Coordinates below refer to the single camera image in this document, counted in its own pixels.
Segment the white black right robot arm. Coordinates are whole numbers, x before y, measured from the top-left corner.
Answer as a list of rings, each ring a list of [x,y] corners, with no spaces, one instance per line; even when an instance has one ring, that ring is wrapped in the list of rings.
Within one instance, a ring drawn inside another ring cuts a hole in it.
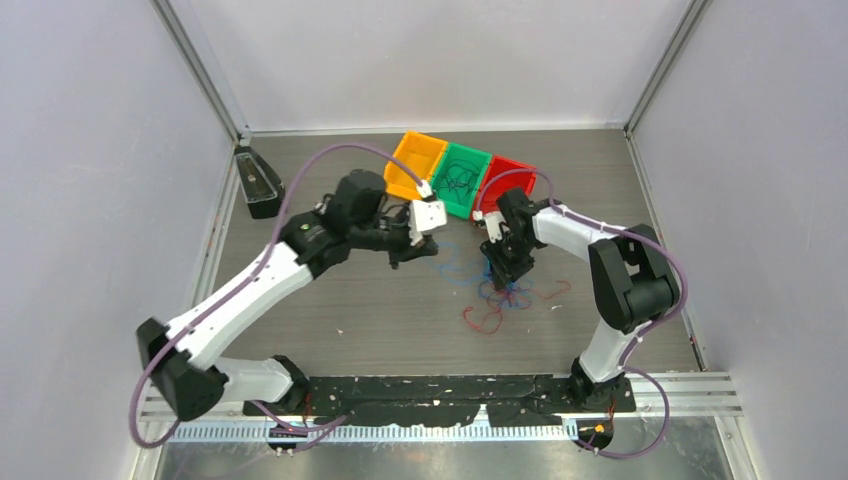
[[[488,235],[480,250],[498,290],[534,267],[538,249],[557,247],[587,262],[600,321],[566,383],[578,408],[605,403],[643,335],[683,306],[682,273],[648,225],[608,225],[555,200],[532,201],[519,188],[504,192],[494,210],[474,211],[472,220]]]

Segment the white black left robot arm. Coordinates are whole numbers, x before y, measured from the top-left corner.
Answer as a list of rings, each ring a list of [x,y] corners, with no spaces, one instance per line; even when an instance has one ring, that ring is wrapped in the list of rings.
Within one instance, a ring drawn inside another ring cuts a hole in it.
[[[290,359],[239,360],[224,351],[271,307],[353,250],[385,252],[393,269],[437,255],[432,233],[446,224],[446,208],[429,184],[419,194],[393,212],[382,176],[353,170],[312,210],[291,216],[248,267],[191,311],[165,324],[145,321],[137,330],[142,363],[176,418],[195,420],[221,402],[302,411],[309,380]]]

